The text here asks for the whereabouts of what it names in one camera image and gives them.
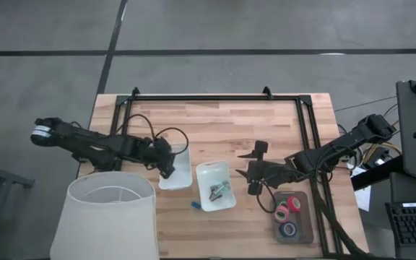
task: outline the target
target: dark tray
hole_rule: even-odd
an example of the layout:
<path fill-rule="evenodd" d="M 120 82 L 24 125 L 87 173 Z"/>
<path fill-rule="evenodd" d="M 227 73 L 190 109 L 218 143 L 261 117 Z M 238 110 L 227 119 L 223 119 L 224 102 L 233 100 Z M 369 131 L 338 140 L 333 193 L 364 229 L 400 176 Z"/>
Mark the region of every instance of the dark tray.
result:
<path fill-rule="evenodd" d="M 296 225 L 298 233 L 292 238 L 282 236 L 279 231 L 281 224 L 275 222 L 274 215 L 271 214 L 274 237 L 279 243 L 284 244 L 312 243 L 314 241 L 314 234 L 312 232 L 311 215 L 309 214 L 308 196 L 302 191 L 280 191 L 274 193 L 274 198 L 277 203 L 291 196 L 298 198 L 301 202 L 301 210 L 297 213 L 290 213 L 290 221 Z"/>

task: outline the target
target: keyboard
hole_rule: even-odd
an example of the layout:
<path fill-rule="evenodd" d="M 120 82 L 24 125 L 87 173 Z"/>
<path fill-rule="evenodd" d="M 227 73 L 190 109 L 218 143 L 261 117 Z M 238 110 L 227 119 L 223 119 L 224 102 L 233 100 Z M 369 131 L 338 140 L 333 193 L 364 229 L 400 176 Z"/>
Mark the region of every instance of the keyboard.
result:
<path fill-rule="evenodd" d="M 386 203 L 394 239 L 400 246 L 416 246 L 416 203 Z"/>

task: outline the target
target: concrete floor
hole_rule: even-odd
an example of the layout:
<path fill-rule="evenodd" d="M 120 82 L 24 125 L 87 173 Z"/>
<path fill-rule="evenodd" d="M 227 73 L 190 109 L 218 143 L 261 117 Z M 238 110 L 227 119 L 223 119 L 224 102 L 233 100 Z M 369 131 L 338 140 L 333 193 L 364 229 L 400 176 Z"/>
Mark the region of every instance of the concrete floor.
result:
<path fill-rule="evenodd" d="M 108 49 L 120 0 L 0 0 L 0 51 Z M 118 50 L 220 48 L 416 49 L 416 1 L 134 0 Z M 0 229 L 0 259 L 48 257 L 66 187 L 78 164 L 59 148 L 31 144 L 37 117 L 89 123 L 104 56 L 0 56 L 0 168 L 36 178 L 15 187 Z M 329 92 L 347 129 L 384 113 L 398 80 L 416 79 L 416 54 L 119 56 L 105 93 Z M 394 122 L 396 113 L 388 120 Z M 399 136 L 394 143 L 400 145 Z M 388 201 L 386 185 L 375 202 Z M 391 231 L 362 212 L 370 251 L 393 256 Z"/>

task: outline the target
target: white paper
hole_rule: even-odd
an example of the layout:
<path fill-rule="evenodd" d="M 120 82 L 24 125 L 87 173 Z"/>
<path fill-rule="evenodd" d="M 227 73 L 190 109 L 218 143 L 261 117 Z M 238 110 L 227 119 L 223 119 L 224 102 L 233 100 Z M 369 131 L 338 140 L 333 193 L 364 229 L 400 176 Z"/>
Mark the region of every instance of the white paper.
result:
<path fill-rule="evenodd" d="M 352 169 L 352 167 L 354 166 L 348 163 L 347 167 L 349 169 Z M 352 176 L 357 176 L 363 172 L 365 172 L 364 169 L 356 167 L 352 171 Z M 357 206 L 359 207 L 359 209 L 365 210 L 366 212 L 368 212 L 370 208 L 370 192 L 371 192 L 371 186 L 355 191 L 355 200 L 357 202 Z"/>

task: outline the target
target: lampshade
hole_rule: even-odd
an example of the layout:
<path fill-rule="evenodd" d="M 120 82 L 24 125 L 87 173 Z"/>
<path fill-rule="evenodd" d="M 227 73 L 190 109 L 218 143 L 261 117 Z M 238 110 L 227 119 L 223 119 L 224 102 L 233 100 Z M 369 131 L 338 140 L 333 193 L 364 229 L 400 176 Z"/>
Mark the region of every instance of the lampshade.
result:
<path fill-rule="evenodd" d="M 96 173 L 75 180 L 51 259 L 159 259 L 155 200 L 153 185 L 137 174 Z"/>

